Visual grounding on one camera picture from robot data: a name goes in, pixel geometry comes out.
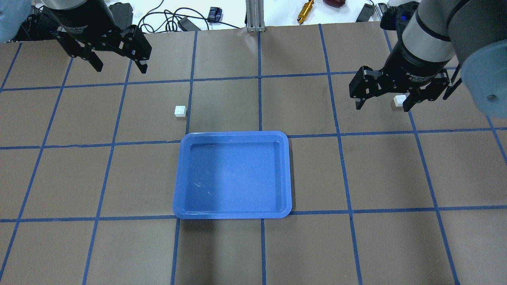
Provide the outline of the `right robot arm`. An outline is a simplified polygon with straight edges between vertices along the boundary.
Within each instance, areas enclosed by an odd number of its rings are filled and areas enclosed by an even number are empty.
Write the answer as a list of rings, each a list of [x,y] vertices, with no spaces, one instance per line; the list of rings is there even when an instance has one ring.
[[[483,114],[506,118],[505,0],[422,0],[388,7],[380,27],[398,36],[380,70],[362,66],[349,84],[360,110],[373,97],[406,94],[409,112],[463,84]]]

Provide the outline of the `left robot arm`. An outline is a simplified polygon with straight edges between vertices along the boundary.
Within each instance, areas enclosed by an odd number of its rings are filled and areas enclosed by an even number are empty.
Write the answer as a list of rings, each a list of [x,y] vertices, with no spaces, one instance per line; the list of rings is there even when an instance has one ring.
[[[44,0],[43,12],[56,22],[53,37],[68,56],[89,62],[101,72],[96,51],[111,51],[132,60],[142,74],[152,47],[133,22],[130,4],[107,5],[103,0]]]

